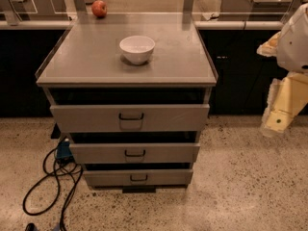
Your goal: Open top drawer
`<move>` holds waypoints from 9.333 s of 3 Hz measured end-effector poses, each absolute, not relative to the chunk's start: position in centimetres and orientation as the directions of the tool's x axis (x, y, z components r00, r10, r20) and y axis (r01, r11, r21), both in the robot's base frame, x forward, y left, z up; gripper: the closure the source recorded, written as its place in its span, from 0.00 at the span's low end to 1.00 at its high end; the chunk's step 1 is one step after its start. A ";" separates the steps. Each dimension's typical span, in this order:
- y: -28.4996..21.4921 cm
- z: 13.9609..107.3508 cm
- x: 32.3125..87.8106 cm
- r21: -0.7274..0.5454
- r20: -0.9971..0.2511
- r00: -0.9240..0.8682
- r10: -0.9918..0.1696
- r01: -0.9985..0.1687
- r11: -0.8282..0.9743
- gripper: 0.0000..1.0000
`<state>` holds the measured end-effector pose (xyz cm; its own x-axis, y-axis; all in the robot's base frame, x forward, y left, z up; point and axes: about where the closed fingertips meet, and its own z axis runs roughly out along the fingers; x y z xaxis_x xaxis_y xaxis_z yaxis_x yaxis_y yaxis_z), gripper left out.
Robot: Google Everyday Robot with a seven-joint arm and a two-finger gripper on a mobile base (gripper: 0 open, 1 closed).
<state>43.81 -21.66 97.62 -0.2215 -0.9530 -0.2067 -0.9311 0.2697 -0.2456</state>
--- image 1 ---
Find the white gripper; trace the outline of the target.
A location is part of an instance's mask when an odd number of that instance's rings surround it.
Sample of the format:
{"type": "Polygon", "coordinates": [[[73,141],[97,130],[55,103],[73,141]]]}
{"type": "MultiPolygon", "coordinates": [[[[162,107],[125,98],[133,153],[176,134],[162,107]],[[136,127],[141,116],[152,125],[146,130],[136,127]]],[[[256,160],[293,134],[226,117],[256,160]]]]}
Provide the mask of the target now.
{"type": "MultiPolygon", "coordinates": [[[[273,35],[257,48],[257,54],[277,56],[280,33],[273,35]]],[[[289,72],[283,80],[274,79],[269,86],[269,95],[261,124],[261,133],[266,137],[282,134],[292,123],[295,114],[308,104],[308,76],[289,72]]]]}

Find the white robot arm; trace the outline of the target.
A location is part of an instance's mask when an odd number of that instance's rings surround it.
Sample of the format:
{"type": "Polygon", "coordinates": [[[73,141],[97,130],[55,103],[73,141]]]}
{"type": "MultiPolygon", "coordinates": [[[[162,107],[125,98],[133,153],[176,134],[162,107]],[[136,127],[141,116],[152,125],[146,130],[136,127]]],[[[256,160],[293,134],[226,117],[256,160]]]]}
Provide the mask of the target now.
{"type": "Polygon", "coordinates": [[[308,104],[308,4],[301,5],[278,33],[258,47],[257,53],[275,57],[288,71],[282,80],[272,80],[262,116],[262,134],[273,137],[284,133],[308,104]]]}

